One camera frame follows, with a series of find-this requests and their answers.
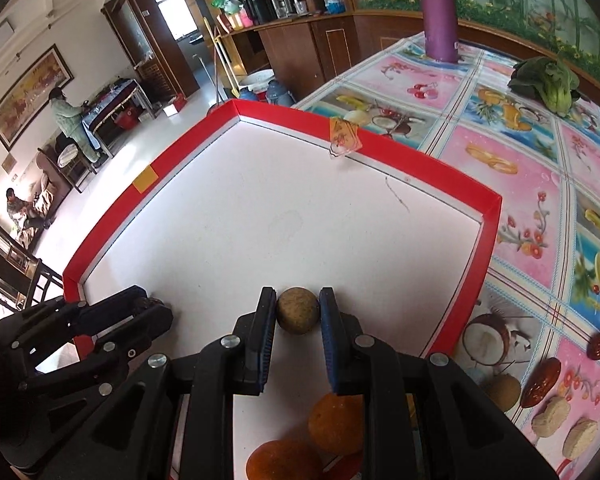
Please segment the orange tangerine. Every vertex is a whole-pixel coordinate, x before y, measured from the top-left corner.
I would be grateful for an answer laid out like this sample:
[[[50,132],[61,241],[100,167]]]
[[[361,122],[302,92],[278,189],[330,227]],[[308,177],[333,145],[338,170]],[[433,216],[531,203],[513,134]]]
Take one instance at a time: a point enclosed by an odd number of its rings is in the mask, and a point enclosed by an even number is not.
[[[248,480],[319,479],[322,474],[323,465],[314,448],[296,440],[265,442],[246,463]]]
[[[318,400],[309,416],[309,435],[323,452],[353,455],[364,446],[364,402],[362,396],[327,393]]]

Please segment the brown round longan fruit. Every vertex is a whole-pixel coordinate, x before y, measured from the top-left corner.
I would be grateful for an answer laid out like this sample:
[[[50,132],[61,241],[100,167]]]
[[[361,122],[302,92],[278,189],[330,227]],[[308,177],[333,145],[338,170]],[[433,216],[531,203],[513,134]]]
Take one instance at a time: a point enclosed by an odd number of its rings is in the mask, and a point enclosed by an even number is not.
[[[320,322],[320,305],[313,292],[291,287],[277,299],[277,322],[286,332],[303,335]]]

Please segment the red date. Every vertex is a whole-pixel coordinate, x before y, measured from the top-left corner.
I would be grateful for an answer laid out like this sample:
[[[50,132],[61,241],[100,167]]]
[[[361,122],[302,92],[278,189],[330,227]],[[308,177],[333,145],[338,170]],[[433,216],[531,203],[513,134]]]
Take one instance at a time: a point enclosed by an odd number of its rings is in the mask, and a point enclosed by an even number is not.
[[[552,390],[562,371],[562,362],[557,358],[547,358],[535,367],[520,397],[522,408],[538,405]]]
[[[586,356],[592,361],[600,360],[600,332],[594,334],[588,341]]]

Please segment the round beige cake front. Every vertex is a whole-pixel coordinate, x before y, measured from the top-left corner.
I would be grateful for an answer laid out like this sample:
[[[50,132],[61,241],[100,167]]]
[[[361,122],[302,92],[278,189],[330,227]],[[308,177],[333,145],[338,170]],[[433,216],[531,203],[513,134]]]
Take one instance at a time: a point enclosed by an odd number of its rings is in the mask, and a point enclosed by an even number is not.
[[[596,438],[598,422],[593,419],[580,419],[568,432],[562,445],[562,456],[576,460]]]

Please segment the brown longan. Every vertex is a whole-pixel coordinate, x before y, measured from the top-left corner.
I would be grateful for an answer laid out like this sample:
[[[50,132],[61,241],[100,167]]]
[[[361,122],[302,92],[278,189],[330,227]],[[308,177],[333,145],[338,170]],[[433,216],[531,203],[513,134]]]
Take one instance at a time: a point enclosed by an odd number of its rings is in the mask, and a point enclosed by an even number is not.
[[[486,384],[484,392],[502,412],[507,412],[518,402],[521,385],[517,378],[501,374]]]

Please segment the seated person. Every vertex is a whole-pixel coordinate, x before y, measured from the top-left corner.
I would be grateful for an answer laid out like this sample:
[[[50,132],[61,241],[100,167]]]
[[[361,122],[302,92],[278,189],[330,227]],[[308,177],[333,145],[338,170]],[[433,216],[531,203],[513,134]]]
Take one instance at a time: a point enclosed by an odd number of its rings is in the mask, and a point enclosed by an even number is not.
[[[7,214],[19,230],[19,236],[33,238],[38,231],[48,229],[55,221],[50,213],[54,188],[44,186],[34,200],[20,198],[13,188],[5,192]]]

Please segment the red white shallow box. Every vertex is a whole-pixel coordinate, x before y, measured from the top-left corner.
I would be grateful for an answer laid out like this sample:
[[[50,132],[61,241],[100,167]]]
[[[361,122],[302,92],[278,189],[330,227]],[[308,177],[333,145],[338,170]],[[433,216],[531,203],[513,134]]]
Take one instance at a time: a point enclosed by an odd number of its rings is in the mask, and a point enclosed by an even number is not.
[[[320,322],[293,335],[277,322],[291,287],[334,290],[341,312],[398,352],[417,468],[458,465],[467,415],[505,419],[450,354],[492,255],[501,196],[440,160],[361,131],[332,157],[335,127],[294,108],[234,100],[183,134],[111,205],[64,273],[88,304],[138,286],[171,309],[169,341],[81,425],[49,479],[165,479],[180,472],[189,395],[180,359],[234,330],[276,292],[268,381],[234,397],[234,478],[265,442],[296,440],[332,392]]]

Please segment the colourful fruit print tablecloth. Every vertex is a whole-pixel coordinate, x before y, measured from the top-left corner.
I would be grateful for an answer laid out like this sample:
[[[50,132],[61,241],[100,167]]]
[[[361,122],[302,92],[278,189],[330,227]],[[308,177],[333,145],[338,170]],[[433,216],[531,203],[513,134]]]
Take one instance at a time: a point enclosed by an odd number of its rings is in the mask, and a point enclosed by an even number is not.
[[[453,356],[480,386],[562,362],[547,393],[570,413],[549,438],[531,429],[544,405],[515,404],[509,419],[563,479],[600,479],[600,360],[586,356],[600,332],[600,107],[577,100],[566,117],[508,88],[517,61],[474,44],[455,64],[428,58],[422,35],[400,40],[299,103],[415,150],[492,188],[502,199],[488,274]],[[562,456],[569,430],[598,422],[576,460]]]

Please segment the person in green coat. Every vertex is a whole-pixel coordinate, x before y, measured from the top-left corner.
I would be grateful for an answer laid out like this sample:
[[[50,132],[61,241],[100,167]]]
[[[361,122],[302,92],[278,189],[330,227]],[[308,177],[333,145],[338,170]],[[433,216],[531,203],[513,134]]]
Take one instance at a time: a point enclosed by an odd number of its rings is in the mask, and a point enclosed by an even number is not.
[[[107,156],[94,148],[82,124],[82,107],[71,105],[61,88],[53,88],[48,96],[50,108],[60,131],[78,146],[86,159],[99,168],[106,162]]]

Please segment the blue thermos on floor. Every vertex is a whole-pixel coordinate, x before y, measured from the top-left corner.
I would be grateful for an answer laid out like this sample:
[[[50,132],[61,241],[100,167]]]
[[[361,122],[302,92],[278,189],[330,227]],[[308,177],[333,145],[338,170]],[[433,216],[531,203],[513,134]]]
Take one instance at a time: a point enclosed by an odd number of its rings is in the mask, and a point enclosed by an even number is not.
[[[296,100],[292,93],[277,79],[272,79],[268,83],[265,92],[266,102],[284,107],[293,107]]]

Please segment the white basin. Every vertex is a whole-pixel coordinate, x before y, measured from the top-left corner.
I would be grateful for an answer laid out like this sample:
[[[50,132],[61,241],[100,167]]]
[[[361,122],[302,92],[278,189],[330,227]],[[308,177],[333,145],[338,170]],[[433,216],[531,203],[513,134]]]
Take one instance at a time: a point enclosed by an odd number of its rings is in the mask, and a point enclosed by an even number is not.
[[[247,89],[253,93],[265,92],[268,84],[275,78],[272,68],[266,70],[257,70],[256,72],[245,76],[239,81],[239,90]]]

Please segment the wooden sideboard cabinet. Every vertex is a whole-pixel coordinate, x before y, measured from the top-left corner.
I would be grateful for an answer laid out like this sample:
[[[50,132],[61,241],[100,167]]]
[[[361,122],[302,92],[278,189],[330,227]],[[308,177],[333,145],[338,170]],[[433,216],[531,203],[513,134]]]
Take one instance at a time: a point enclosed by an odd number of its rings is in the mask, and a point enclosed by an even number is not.
[[[286,18],[226,38],[261,42],[276,79],[301,101],[361,61],[358,33],[351,13]]]

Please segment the green leafy vegetable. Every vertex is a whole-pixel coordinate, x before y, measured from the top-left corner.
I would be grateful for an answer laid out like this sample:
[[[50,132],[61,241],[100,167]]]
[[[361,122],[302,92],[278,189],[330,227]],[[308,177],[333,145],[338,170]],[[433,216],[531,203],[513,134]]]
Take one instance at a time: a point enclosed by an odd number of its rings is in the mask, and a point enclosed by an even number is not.
[[[580,99],[579,86],[579,77],[564,62],[546,56],[517,63],[508,82],[510,90],[542,102],[559,117],[566,117],[573,102]]]

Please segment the purple thermos bottle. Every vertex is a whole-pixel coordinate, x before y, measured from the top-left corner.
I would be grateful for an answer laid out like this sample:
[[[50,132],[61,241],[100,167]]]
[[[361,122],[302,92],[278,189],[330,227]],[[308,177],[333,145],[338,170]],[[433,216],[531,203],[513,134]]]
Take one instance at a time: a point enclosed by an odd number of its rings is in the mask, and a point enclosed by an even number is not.
[[[458,33],[455,0],[420,0],[426,55],[436,61],[457,63]]]

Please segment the framed wall painting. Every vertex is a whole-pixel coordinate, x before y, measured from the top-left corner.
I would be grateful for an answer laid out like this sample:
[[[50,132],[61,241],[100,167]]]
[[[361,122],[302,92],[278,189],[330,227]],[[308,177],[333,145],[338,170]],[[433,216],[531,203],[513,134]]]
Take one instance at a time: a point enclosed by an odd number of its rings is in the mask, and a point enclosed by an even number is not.
[[[63,89],[74,76],[56,44],[49,47],[0,99],[0,142],[10,151],[48,104],[50,92]]]

